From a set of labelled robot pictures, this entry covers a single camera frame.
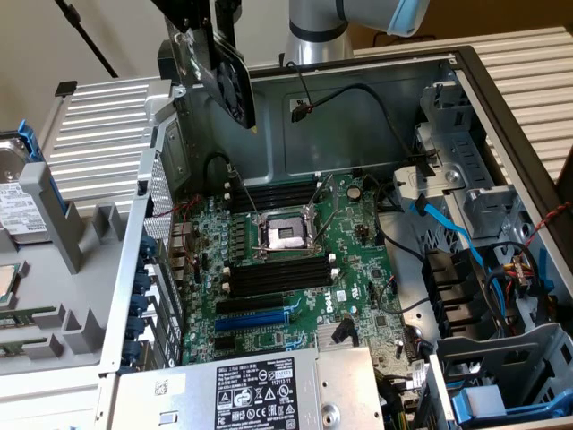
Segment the Nvidia graphics card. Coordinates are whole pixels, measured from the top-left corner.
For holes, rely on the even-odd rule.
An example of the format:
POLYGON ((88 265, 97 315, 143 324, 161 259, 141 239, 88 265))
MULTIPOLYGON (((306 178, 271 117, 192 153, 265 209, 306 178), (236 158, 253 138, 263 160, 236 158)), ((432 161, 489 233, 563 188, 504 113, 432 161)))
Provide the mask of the Nvidia graphics card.
POLYGON ((169 20, 175 64, 186 87, 200 84, 240 126, 256 126, 252 82, 243 55, 219 35, 217 22, 180 32, 169 20))

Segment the black tripod stand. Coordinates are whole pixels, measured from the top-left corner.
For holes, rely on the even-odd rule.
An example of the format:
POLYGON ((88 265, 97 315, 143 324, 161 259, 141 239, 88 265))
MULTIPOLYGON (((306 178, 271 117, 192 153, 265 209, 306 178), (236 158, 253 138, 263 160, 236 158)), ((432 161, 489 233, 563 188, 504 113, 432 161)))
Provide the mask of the black tripod stand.
POLYGON ((59 10, 62 12, 64 18, 68 23, 77 31, 82 40, 88 46, 93 55, 98 59, 100 64, 104 67, 110 77, 118 78, 115 68, 109 63, 105 55, 98 48, 94 40, 90 37, 88 32, 81 24, 81 16, 72 4, 68 4, 65 0, 53 0, 59 10))

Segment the open PC case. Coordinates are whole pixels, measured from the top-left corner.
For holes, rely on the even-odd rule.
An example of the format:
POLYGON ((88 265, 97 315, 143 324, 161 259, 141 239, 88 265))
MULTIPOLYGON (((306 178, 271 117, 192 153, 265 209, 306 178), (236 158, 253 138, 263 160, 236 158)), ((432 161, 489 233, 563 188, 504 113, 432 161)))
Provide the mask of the open PC case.
POLYGON ((160 129, 167 152, 190 138, 192 173, 184 185, 167 176, 149 185, 143 200, 144 235, 156 239, 157 254, 138 269, 151 279, 140 318, 139 359, 121 365, 112 392, 107 427, 119 380, 128 374, 176 368, 182 361, 184 301, 172 268, 170 239, 183 202, 219 196, 234 189, 227 163, 246 187, 334 176, 367 176, 382 192, 374 212, 376 240, 387 249, 398 280, 406 323, 422 336, 431 353, 423 384, 400 391, 373 367, 384 430, 427 430, 415 418, 430 357, 440 336, 423 280, 426 252, 471 252, 489 308, 475 339, 504 339, 557 323, 573 339, 573 149, 538 150, 470 47, 414 52, 257 72, 253 77, 257 125, 241 129, 198 87, 185 87, 176 115, 160 129), (459 83, 487 133, 486 142, 502 177, 517 192, 503 239, 474 240, 443 210, 445 179, 418 135, 425 120, 423 89, 436 82, 459 83), (174 187, 168 197, 164 187, 174 187))

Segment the black RAM slot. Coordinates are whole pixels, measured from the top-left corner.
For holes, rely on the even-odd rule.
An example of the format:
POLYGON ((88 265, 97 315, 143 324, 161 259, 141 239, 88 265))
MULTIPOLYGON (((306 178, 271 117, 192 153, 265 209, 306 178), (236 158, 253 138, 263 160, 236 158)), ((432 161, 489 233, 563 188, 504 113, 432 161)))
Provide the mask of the black RAM slot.
POLYGON ((326 271, 330 273, 331 264, 328 257, 325 255, 313 256, 310 258, 301 258, 294 260, 281 260, 275 262, 265 262, 261 264, 251 264, 245 266, 236 266, 230 268, 230 275, 251 276, 251 275, 264 275, 273 273, 298 273, 298 272, 313 272, 313 271, 326 271))
MULTIPOLYGON (((269 205, 272 203, 284 203, 284 202, 294 202, 295 204, 298 204, 299 202, 301 203, 305 203, 308 202, 310 200, 310 198, 312 197, 312 195, 314 194, 314 191, 309 189, 295 189, 295 190, 271 190, 271 191, 265 191, 265 190, 259 190, 258 192, 255 192, 254 189, 252 189, 252 192, 250 193, 250 196, 252 197, 253 202, 255 203, 255 205, 257 207, 259 206, 263 206, 263 205, 269 205)), ((247 195, 247 193, 245 191, 242 191, 240 193, 231 193, 230 194, 230 202, 233 203, 234 205, 245 205, 245 204, 249 204, 250 200, 249 200, 249 196, 247 195)))
POLYGON ((330 273, 326 271, 315 271, 315 272, 298 272, 298 273, 288 273, 288 274, 264 274, 262 276, 246 276, 246 277, 235 277, 233 276, 229 281, 254 281, 255 283, 263 282, 264 280, 302 280, 308 278, 327 278, 330 279, 330 273))
MULTIPOLYGON (((269 211, 272 209, 286 208, 291 206, 305 205, 310 201, 309 195, 294 196, 288 198, 270 197, 269 199, 254 199, 254 205, 258 211, 269 211)), ((243 199, 233 199, 226 201, 227 207, 233 213, 243 213, 254 211, 253 204, 247 197, 243 199)))
POLYGON ((260 185, 247 188, 249 195, 254 200, 267 198, 311 197, 315 190, 316 183, 313 181, 290 184, 284 183, 278 185, 260 185))
POLYGON ((322 288, 333 284, 332 279, 327 278, 308 278, 308 279, 280 279, 264 280, 255 283, 254 281, 229 281, 229 295, 231 297, 251 297, 268 294, 278 294, 290 291, 322 288))
POLYGON ((307 190, 315 189, 317 185, 317 180, 312 178, 307 178, 305 180, 295 180, 295 181, 282 181, 276 183, 267 183, 264 185, 249 185, 247 186, 249 192, 251 193, 270 193, 270 192, 286 192, 287 190, 307 190))
POLYGON ((328 279, 331 267, 327 262, 291 262, 287 264, 260 264, 237 267, 231 270, 230 280, 264 281, 264 280, 309 280, 328 279))

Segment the thin metal locking lever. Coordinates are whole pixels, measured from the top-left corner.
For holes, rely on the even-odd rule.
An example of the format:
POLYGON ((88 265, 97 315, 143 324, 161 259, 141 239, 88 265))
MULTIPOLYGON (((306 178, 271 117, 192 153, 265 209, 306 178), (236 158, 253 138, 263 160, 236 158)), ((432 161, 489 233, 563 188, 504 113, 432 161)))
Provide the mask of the thin metal locking lever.
POLYGON ((238 188, 238 189, 242 189, 244 192, 244 195, 247 197, 248 201, 250 202, 251 206, 252 206, 252 211, 255 213, 256 215, 256 221, 259 222, 260 221, 260 213, 254 203, 254 200, 252 199, 252 196, 248 190, 248 188, 246 187, 240 173, 238 172, 237 168, 232 164, 232 163, 227 163, 227 176, 228 179, 230 181, 230 184, 233 186, 234 189, 238 188))

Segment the silver hard disk drive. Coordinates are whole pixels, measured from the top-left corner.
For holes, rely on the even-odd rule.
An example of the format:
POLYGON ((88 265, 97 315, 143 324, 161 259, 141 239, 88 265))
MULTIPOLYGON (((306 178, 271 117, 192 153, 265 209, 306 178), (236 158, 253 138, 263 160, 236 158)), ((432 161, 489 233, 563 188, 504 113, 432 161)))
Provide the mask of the silver hard disk drive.
POLYGON ((23 192, 19 179, 32 162, 22 138, 0 133, 0 228, 17 245, 48 242, 50 237, 32 197, 23 192))

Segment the metal disk bay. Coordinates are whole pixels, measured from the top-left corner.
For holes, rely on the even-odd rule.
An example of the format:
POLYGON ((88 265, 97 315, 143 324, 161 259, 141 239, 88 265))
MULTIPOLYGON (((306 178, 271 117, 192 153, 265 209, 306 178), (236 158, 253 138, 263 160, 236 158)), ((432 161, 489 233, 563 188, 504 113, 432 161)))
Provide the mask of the metal disk bay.
POLYGON ((466 92, 457 82, 436 82, 423 89, 420 109, 418 135, 427 151, 436 151, 432 162, 445 179, 443 210, 472 239, 503 240, 517 192, 494 165, 466 92))

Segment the green motherboard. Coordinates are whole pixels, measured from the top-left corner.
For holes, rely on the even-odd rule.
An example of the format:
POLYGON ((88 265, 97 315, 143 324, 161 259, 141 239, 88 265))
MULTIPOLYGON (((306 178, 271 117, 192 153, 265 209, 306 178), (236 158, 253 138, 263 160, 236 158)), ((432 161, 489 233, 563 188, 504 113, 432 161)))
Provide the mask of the green motherboard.
POLYGON ((387 249, 376 240, 374 212, 381 207, 382 192, 375 180, 363 176, 334 176, 338 183, 339 213, 320 244, 331 264, 333 284, 278 294, 280 308, 240 314, 215 313, 218 301, 229 295, 230 268, 265 262, 252 258, 255 213, 233 213, 226 201, 230 194, 196 196, 183 202, 175 217, 170 239, 172 268, 184 301, 182 361, 186 365, 214 360, 287 352, 316 347, 319 325, 347 320, 332 336, 337 343, 348 335, 367 348, 374 369, 400 391, 417 390, 424 380, 424 361, 431 353, 417 330, 406 323, 407 308, 398 298, 398 280, 387 249), (350 202, 346 190, 361 188, 359 202, 350 202), (288 324, 240 331, 215 331, 216 320, 272 310, 289 312, 288 324), (235 350, 215 351, 216 337, 234 335, 235 350))

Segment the long black expansion slot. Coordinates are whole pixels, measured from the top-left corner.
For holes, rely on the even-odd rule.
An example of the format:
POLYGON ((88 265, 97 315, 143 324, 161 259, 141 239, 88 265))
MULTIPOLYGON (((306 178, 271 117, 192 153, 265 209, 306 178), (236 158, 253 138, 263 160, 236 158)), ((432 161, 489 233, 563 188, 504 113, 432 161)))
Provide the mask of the long black expansion slot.
POLYGON ((284 298, 281 295, 262 295, 256 297, 242 297, 218 301, 215 304, 215 313, 240 314, 260 310, 280 308, 284 305, 284 298))

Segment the grey parts rack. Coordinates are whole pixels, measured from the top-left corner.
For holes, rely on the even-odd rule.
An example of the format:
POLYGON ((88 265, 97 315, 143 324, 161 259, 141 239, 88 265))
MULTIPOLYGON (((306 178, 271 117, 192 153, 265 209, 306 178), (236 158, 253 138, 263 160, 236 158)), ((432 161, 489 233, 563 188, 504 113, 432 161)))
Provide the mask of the grey parts rack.
POLYGON ((49 241, 17 245, 0 228, 0 265, 19 263, 15 308, 54 306, 34 314, 35 325, 0 330, 0 342, 47 338, 24 347, 19 357, 0 358, 0 376, 94 366, 101 357, 115 279, 124 245, 126 217, 111 202, 81 215, 65 201, 63 214, 47 163, 26 165, 19 184, 46 224, 49 241))

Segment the CPU chip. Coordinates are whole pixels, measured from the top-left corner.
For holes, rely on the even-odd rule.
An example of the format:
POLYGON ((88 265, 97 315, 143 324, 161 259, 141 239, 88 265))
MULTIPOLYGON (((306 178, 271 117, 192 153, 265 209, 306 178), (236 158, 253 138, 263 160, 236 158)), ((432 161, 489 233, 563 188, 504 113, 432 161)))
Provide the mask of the CPU chip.
POLYGON ((19 263, 0 265, 0 311, 15 308, 20 272, 19 263))

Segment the green RAM stick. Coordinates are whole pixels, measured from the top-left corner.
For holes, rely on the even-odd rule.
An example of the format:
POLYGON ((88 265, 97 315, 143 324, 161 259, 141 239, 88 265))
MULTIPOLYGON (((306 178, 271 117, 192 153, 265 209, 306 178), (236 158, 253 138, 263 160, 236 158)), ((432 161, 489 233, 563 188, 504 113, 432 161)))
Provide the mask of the green RAM stick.
POLYGON ((45 337, 28 340, 2 341, 0 342, 0 358, 22 356, 25 354, 25 346, 39 345, 46 341, 47 338, 45 337))
POLYGON ((35 325, 34 314, 44 314, 55 311, 54 306, 43 306, 31 309, 0 311, 0 330, 14 327, 35 325))

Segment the silver power supply unit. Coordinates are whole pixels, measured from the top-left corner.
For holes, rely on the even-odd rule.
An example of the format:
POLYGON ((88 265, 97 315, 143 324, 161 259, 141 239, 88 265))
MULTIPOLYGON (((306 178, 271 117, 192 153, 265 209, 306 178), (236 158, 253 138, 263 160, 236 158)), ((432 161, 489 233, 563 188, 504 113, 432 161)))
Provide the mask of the silver power supply unit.
POLYGON ((307 348, 124 375, 112 430, 384 430, 367 348, 307 348))

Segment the grey disk bay cage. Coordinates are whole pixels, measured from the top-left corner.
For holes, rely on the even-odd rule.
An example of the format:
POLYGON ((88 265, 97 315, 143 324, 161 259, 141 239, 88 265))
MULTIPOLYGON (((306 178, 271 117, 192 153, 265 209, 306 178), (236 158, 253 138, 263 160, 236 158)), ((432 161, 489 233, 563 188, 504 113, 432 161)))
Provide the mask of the grey disk bay cage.
MULTIPOLYGON (((549 402, 573 389, 573 339, 548 323, 515 337, 491 340, 448 338, 430 357, 415 418, 427 430, 464 430, 451 399, 462 389, 497 385, 506 408, 549 402)), ((468 430, 573 430, 573 415, 522 424, 468 430)))

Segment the black plastic air duct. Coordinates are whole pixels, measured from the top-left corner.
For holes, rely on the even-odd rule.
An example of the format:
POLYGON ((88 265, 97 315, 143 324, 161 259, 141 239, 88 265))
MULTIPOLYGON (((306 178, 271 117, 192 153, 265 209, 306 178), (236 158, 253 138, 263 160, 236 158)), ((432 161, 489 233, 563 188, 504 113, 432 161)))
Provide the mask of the black plastic air duct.
POLYGON ((426 252, 423 280, 440 336, 475 339, 489 308, 479 286, 473 256, 468 250, 426 252))

